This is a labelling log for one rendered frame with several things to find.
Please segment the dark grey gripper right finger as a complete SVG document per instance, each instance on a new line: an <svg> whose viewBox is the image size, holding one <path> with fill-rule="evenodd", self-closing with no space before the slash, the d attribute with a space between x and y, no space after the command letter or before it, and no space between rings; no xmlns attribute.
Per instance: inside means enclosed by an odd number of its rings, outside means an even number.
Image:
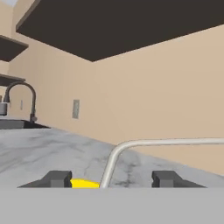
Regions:
<svg viewBox="0 0 224 224"><path fill-rule="evenodd" d="M203 188L203 185L182 179L175 171L153 171L151 177L153 179L152 187Z"/></svg>

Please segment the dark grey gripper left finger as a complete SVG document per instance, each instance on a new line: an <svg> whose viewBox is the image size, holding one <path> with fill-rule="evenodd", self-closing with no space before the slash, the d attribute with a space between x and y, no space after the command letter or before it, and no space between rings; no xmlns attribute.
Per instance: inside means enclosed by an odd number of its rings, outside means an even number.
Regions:
<svg viewBox="0 0 224 224"><path fill-rule="evenodd" d="M49 171L42 179L38 179L32 181L31 183L21 185L20 188L67 188L72 187L71 178L71 171Z"/></svg>

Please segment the yellow round object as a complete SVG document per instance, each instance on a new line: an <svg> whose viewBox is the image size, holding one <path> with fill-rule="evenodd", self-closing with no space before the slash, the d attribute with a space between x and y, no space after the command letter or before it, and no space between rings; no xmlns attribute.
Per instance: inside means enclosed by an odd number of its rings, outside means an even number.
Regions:
<svg viewBox="0 0 224 224"><path fill-rule="evenodd" d="M72 178L70 182L72 184L72 188L98 188L100 186L98 182L80 178Z"/></svg>

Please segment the dark sink basin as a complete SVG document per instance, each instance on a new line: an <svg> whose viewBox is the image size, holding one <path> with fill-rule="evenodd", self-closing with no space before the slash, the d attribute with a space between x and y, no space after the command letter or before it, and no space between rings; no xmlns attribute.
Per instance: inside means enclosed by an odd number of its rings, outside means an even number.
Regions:
<svg viewBox="0 0 224 224"><path fill-rule="evenodd" d="M0 120L0 130L47 129L47 126L26 120Z"/></svg>

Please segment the grey wall socket plate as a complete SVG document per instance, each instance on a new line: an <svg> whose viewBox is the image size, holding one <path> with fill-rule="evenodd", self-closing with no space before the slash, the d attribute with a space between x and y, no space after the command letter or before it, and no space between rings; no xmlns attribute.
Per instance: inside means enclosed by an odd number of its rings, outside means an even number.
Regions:
<svg viewBox="0 0 224 224"><path fill-rule="evenodd" d="M79 119L80 100L73 100L73 118Z"/></svg>

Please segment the dark brown wall shelf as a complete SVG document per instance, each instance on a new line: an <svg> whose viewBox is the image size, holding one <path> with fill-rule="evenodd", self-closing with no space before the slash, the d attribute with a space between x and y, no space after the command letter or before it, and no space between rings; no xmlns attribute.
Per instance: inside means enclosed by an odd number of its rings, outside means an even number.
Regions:
<svg viewBox="0 0 224 224"><path fill-rule="evenodd" d="M23 42L0 35L0 60L10 62L28 47Z"/></svg>
<svg viewBox="0 0 224 224"><path fill-rule="evenodd" d="M11 83L16 81L25 81L25 79L0 73L0 86L8 87Z"/></svg>

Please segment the dark brown wall cupboard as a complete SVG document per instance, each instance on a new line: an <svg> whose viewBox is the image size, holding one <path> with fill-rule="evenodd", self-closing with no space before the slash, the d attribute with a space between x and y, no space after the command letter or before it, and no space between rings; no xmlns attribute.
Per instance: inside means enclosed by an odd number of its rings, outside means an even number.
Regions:
<svg viewBox="0 0 224 224"><path fill-rule="evenodd" d="M16 32L88 61L224 25L224 0L34 0Z"/></svg>

